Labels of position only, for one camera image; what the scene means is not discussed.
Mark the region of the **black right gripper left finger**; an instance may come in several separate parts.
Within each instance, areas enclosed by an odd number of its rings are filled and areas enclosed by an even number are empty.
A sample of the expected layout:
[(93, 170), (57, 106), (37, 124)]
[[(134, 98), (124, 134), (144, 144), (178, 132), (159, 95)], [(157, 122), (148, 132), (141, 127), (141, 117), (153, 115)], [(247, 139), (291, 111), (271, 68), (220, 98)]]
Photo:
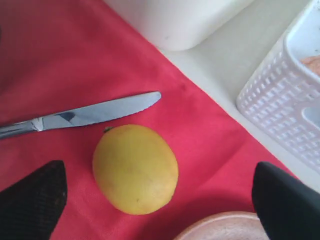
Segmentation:
[(50, 239), (67, 204), (65, 164), (52, 160), (0, 193), (2, 240)]

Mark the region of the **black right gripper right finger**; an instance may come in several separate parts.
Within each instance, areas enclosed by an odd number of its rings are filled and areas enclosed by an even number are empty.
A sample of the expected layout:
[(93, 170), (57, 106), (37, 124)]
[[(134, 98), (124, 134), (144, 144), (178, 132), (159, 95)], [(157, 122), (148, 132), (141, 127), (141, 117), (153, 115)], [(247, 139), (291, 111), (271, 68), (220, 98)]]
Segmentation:
[(277, 166), (256, 165), (251, 199), (269, 239), (320, 238), (320, 194)]

